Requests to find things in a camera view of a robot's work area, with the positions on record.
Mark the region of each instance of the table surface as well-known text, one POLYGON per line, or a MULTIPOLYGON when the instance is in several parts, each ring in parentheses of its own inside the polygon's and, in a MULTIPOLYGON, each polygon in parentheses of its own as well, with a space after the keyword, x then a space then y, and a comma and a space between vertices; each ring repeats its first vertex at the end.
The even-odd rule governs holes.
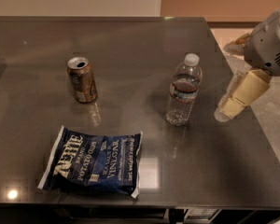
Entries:
POLYGON ((214 118, 231 76, 203 18, 0 17, 0 203, 280 208, 280 162, 252 110, 214 118), (203 83, 189 124, 174 127, 164 119, 169 83, 189 52, 203 83), (93 66, 94 103, 73 97, 74 56, 93 66), (142 131, 138 198, 37 189, 62 125, 142 131))

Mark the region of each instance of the brown can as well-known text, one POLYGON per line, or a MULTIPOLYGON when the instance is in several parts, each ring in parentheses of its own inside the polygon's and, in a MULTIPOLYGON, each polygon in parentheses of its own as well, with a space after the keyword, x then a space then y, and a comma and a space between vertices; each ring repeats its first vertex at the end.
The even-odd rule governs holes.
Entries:
POLYGON ((97 98, 91 64, 85 57, 75 57, 67 62, 67 73, 74 87, 75 98, 89 103, 97 98))

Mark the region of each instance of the silver can lid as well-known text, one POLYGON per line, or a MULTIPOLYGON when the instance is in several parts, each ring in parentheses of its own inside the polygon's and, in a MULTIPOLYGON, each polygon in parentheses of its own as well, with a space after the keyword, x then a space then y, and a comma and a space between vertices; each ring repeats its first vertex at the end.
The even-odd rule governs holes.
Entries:
POLYGON ((85 57, 74 57, 67 62, 67 66, 74 70, 79 70, 88 65, 88 60, 85 57))

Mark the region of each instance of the white bottle cap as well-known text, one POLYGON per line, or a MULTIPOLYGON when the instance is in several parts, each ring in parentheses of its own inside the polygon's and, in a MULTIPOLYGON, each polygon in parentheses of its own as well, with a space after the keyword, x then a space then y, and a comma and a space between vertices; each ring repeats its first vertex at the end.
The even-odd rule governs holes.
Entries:
POLYGON ((188 54, 185 57, 185 61, 184 61, 184 63, 188 66, 196 66, 198 62, 199 62, 199 56, 193 53, 188 54))

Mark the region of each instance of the clear plastic bottle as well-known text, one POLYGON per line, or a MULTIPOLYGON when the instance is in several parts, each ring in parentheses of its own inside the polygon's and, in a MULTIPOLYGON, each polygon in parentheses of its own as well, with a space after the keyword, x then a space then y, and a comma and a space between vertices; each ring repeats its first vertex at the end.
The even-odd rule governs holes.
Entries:
POLYGON ((188 122, 203 78, 198 65, 199 56, 188 54, 180 63, 172 78, 167 103, 166 119, 169 123, 180 126, 188 122))

